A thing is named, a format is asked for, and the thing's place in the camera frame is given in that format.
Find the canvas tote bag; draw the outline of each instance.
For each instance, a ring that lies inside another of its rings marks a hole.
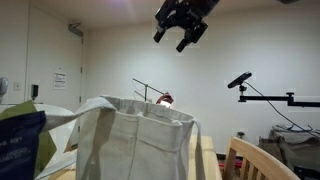
[[[198,126],[196,177],[205,180],[200,124],[187,114],[145,102],[101,96],[73,115],[47,115],[50,130],[80,120],[77,180],[187,180],[189,141]],[[67,158],[45,177],[75,161]]]

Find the ceiling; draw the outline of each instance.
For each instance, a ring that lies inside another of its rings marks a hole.
[[[31,0],[34,5],[54,12],[68,22],[81,22],[86,29],[146,23],[164,0]],[[277,0],[220,0],[209,16],[230,11],[281,4]]]

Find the sign on wall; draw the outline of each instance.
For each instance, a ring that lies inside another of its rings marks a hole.
[[[53,89],[66,89],[66,73],[54,72]]]

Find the black stand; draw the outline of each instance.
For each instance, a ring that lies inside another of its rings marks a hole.
[[[138,81],[138,80],[136,80],[135,78],[133,78],[133,80],[134,80],[134,81],[137,81],[138,83],[140,83],[140,84],[143,84],[143,85],[144,85],[144,101],[145,101],[145,102],[147,101],[147,92],[148,92],[148,88],[150,88],[150,89],[152,89],[152,90],[154,90],[154,91],[157,91],[158,93],[160,93],[160,94],[164,95],[164,93],[163,93],[163,92],[161,92],[161,91],[159,91],[159,90],[157,90],[157,89],[155,89],[155,88],[153,88],[153,87],[149,86],[148,84],[145,84],[145,83],[143,83],[143,82],[141,82],[141,81]]]
[[[288,96],[244,96],[243,92],[247,88],[240,85],[240,99],[239,102],[246,101],[287,101],[288,106],[301,106],[301,107],[320,107],[320,102],[294,102],[293,92],[287,92]]]

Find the door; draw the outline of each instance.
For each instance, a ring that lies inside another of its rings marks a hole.
[[[38,85],[36,103],[66,108],[80,106],[82,38],[69,32],[68,25],[31,6],[28,36],[25,99]],[[78,123],[71,145],[78,142]]]

